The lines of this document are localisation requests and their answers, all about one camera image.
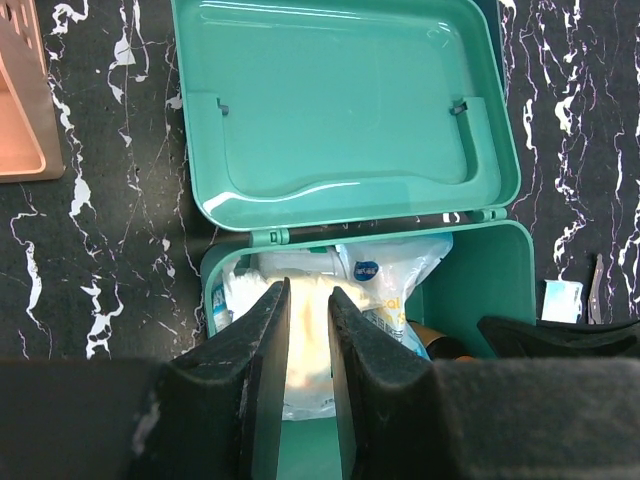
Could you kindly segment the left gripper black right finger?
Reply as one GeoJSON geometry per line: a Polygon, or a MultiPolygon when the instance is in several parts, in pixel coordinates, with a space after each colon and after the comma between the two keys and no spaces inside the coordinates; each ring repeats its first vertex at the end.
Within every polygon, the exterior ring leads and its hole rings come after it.
{"type": "Polygon", "coordinates": [[[328,301],[346,479],[635,479],[639,364],[425,360],[328,301]]]}

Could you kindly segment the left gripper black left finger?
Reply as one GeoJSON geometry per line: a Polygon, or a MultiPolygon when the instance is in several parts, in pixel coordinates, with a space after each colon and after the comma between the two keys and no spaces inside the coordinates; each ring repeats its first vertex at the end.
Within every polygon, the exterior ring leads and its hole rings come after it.
{"type": "Polygon", "coordinates": [[[290,324],[288,280],[169,362],[1,364],[5,479],[272,479],[290,324]]]}

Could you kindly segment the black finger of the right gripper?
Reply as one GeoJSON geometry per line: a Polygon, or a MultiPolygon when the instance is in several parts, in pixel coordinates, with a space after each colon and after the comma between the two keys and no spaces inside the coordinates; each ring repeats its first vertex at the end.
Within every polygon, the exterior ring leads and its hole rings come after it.
{"type": "Polygon", "coordinates": [[[477,327],[499,358],[638,358],[639,322],[536,325],[483,317],[477,327]]]}

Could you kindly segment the teal white packet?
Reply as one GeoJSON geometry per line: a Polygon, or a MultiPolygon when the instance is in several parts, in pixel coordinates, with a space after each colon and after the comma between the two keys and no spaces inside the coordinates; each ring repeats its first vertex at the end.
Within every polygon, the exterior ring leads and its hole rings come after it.
{"type": "Polygon", "coordinates": [[[582,315],[583,284],[566,280],[546,280],[541,320],[576,324],[582,315]]]}

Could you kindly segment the brown bottle orange cap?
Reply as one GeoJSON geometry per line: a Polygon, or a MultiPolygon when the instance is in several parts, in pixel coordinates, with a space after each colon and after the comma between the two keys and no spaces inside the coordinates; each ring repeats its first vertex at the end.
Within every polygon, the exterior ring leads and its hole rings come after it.
{"type": "Polygon", "coordinates": [[[432,360],[473,361],[474,357],[467,347],[456,338],[410,321],[409,325],[418,336],[426,352],[432,360]]]}

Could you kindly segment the black scissors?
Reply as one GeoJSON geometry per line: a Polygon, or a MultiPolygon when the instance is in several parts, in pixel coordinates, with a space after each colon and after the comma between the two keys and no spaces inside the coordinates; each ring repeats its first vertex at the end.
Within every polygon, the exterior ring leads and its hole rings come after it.
{"type": "Polygon", "coordinates": [[[603,277],[604,277],[603,255],[597,254],[594,273],[593,273],[591,286],[589,290],[588,302],[587,302],[587,323],[589,325],[603,324],[602,308],[601,308],[601,301],[600,301],[600,290],[601,290],[601,283],[602,283],[603,277]]]}

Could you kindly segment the beige gauze packet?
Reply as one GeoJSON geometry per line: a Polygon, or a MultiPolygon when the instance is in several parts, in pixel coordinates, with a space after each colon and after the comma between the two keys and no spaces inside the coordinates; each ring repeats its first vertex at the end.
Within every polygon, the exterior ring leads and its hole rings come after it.
{"type": "Polygon", "coordinates": [[[248,269],[222,277],[227,309],[233,321],[248,313],[267,289],[289,280],[289,343],[282,418],[302,421],[335,415],[328,337],[328,299],[336,287],[354,303],[368,296],[349,281],[322,273],[277,271],[265,276],[248,269]]]}

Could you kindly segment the blue cotton swab bag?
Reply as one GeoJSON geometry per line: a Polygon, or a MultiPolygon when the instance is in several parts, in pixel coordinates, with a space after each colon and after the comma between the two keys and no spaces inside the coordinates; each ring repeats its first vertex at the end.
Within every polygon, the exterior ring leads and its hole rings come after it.
{"type": "Polygon", "coordinates": [[[453,236],[439,233],[339,244],[336,250],[347,278],[380,302],[378,307],[363,310],[365,318],[413,353],[427,359],[426,348],[408,325],[406,303],[452,247],[453,236]]]}

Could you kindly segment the teal medicine kit box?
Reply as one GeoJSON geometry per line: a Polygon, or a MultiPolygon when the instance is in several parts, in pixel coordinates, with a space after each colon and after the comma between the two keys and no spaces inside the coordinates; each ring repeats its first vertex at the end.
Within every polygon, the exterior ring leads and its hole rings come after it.
{"type": "MultiPolygon", "coordinates": [[[[249,236],[202,260],[207,340],[224,330],[214,331],[213,286],[257,270],[255,254],[439,233],[453,247],[409,297],[408,325],[456,338],[475,361],[493,359],[483,317],[534,323],[532,240],[506,216],[519,160],[474,2],[172,10],[195,204],[249,236]]],[[[346,479],[334,405],[328,418],[281,416],[272,479],[346,479]]]]}

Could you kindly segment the white blue mask packet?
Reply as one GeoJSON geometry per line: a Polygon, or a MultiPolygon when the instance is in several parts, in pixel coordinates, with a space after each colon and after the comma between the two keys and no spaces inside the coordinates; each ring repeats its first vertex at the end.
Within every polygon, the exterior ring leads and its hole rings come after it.
{"type": "Polygon", "coordinates": [[[218,281],[211,291],[212,320],[215,332],[220,332],[233,321],[225,296],[225,288],[222,280],[218,281]]]}

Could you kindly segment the white disinfectant bottle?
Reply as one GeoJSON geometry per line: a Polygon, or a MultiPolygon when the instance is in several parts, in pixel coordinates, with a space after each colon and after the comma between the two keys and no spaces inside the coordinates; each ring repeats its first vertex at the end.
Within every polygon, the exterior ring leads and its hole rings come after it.
{"type": "Polygon", "coordinates": [[[301,270],[346,277],[345,267],[333,246],[262,252],[254,255],[253,262],[265,276],[284,270],[301,270]]]}

